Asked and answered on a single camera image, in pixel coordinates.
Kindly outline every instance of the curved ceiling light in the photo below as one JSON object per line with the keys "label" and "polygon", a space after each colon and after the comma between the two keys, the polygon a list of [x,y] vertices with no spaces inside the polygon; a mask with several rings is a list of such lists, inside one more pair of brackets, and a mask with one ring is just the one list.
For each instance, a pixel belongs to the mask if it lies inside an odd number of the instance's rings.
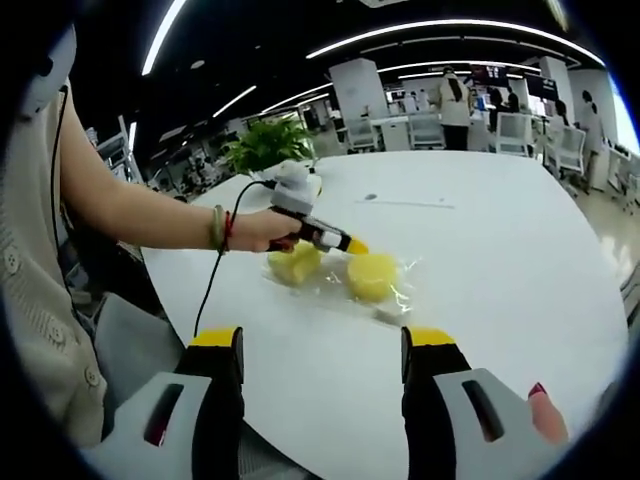
{"label": "curved ceiling light", "polygon": [[227,108],[229,108],[231,105],[233,105],[234,103],[236,103],[237,101],[239,101],[242,97],[246,97],[247,95],[249,95],[251,92],[253,92],[256,88],[258,88],[257,85],[254,85],[253,87],[249,87],[247,88],[244,92],[242,92],[240,95],[238,95],[236,98],[234,98],[233,100],[231,100],[229,103],[227,103],[224,107],[222,107],[220,110],[218,110],[216,113],[213,114],[213,118],[216,118],[218,115],[220,115],[222,112],[224,112]]}
{"label": "curved ceiling light", "polygon": [[319,87],[312,88],[311,90],[307,90],[306,92],[302,92],[302,93],[299,93],[298,95],[294,95],[293,97],[287,98],[286,100],[278,102],[275,105],[271,105],[269,108],[265,108],[262,112],[260,112],[260,115],[264,115],[265,113],[270,112],[274,108],[278,108],[280,105],[284,105],[285,103],[292,102],[293,100],[297,100],[300,97],[304,97],[305,95],[308,95],[310,93],[317,92],[318,90],[322,90],[323,88],[330,87],[331,85],[333,85],[333,83],[326,83],[324,85],[320,85]]}
{"label": "curved ceiling light", "polygon": [[[453,72],[456,75],[471,75],[470,70],[461,70]],[[399,75],[398,80],[404,80],[407,78],[420,78],[420,77],[437,77],[442,76],[442,72],[426,72],[426,73],[412,73],[411,75]]]}
{"label": "curved ceiling light", "polygon": [[129,151],[133,152],[133,146],[136,144],[136,131],[138,130],[138,122],[133,122],[129,127]]}
{"label": "curved ceiling light", "polygon": [[164,43],[164,39],[167,37],[169,30],[171,30],[171,26],[175,21],[176,17],[182,10],[182,7],[187,2],[187,0],[174,0],[171,7],[167,11],[158,31],[156,32],[156,36],[153,39],[153,43],[151,44],[151,48],[149,48],[149,52],[147,53],[147,59],[144,62],[144,67],[142,67],[142,76],[148,75],[151,73],[153,69],[154,63],[156,63],[156,57],[158,56],[158,52],[160,52],[160,47]]}
{"label": "curved ceiling light", "polygon": [[530,67],[529,65],[519,65],[517,63],[509,63],[509,62],[489,62],[486,60],[448,60],[448,61],[438,61],[438,62],[421,62],[421,63],[408,63],[406,65],[396,65],[395,67],[387,67],[381,68],[378,70],[378,73],[391,72],[393,70],[401,70],[403,68],[411,68],[411,67],[433,67],[437,65],[490,65],[496,67],[513,67],[520,68],[522,70],[529,70],[530,72],[540,73],[542,70],[536,67]]}
{"label": "curved ceiling light", "polygon": [[315,102],[316,100],[322,100],[323,98],[327,98],[329,96],[328,93],[323,93],[322,95],[318,95],[317,97],[310,98],[309,100],[304,100],[300,102],[296,107],[301,107],[302,105],[306,105],[307,103]]}
{"label": "curved ceiling light", "polygon": [[376,37],[378,35],[384,35],[386,33],[399,32],[402,30],[409,30],[412,28],[422,28],[422,27],[438,27],[444,25],[472,25],[472,26],[481,26],[481,27],[495,27],[495,28],[505,28],[508,30],[515,30],[518,32],[529,33],[531,35],[537,35],[539,37],[544,37],[548,40],[552,40],[557,43],[561,43],[573,50],[576,50],[583,55],[591,58],[596,63],[599,63],[603,67],[605,66],[604,61],[598,57],[596,54],[590,52],[584,47],[581,47],[578,44],[570,42],[562,37],[558,37],[557,35],[553,35],[551,33],[544,32],[542,30],[538,30],[536,28],[525,27],[524,25],[517,25],[515,23],[507,23],[507,22],[496,22],[494,20],[471,20],[471,19],[451,19],[451,20],[427,20],[423,22],[414,22],[414,23],[404,23],[401,25],[395,25],[392,27],[380,28],[378,30],[372,30],[370,32],[362,33],[360,35],[356,35],[355,37],[347,38],[345,40],[341,40],[340,42],[334,43],[333,45],[328,45],[320,50],[316,50],[315,52],[311,52],[307,55],[307,59],[312,59],[323,55],[332,50],[336,50],[338,48],[344,47],[345,45],[349,45],[351,43],[359,42],[361,40]]}

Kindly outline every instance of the table surface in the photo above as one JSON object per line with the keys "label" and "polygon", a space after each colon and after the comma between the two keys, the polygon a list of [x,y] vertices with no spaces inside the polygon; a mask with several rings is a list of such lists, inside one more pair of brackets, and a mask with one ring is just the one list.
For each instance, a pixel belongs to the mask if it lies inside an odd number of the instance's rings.
{"label": "table surface", "polygon": [[[446,330],[473,367],[523,398],[541,382],[570,430],[582,428],[622,362],[626,322],[594,232],[551,175],[526,158],[446,151],[332,157],[316,168],[315,216],[373,251],[420,259],[411,323]],[[231,208],[248,181],[234,177],[196,203]],[[255,187],[241,211],[268,199]],[[216,254],[143,253],[189,342]],[[201,325],[244,327],[247,422],[320,477],[406,478],[400,331],[310,306],[267,280],[265,265],[264,255],[227,255]]]}

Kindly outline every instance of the red fingernail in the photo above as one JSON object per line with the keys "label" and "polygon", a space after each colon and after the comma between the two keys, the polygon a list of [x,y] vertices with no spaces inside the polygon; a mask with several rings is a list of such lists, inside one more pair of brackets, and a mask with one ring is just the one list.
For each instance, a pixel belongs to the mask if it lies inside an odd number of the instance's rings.
{"label": "red fingernail", "polygon": [[547,393],[540,382],[536,383],[529,392],[529,398],[533,397],[536,393]]}

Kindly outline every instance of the yellow nozzle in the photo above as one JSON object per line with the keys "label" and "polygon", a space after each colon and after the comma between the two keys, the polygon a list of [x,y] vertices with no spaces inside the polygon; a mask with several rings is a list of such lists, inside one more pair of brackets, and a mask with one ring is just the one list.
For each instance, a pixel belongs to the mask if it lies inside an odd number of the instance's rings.
{"label": "yellow nozzle", "polygon": [[347,253],[354,255],[364,255],[369,253],[369,247],[355,237],[351,237],[351,242],[347,248]]}

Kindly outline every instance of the beige cardigan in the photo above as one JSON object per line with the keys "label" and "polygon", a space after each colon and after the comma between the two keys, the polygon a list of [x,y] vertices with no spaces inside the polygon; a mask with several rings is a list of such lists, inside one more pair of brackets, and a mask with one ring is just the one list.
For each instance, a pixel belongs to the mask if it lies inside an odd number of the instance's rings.
{"label": "beige cardigan", "polygon": [[[59,94],[34,119],[14,127],[0,170],[0,275],[26,372],[71,440],[90,446],[101,440],[106,382],[91,340],[72,314],[56,260],[50,176],[61,106]],[[59,166],[58,158],[56,211]]]}

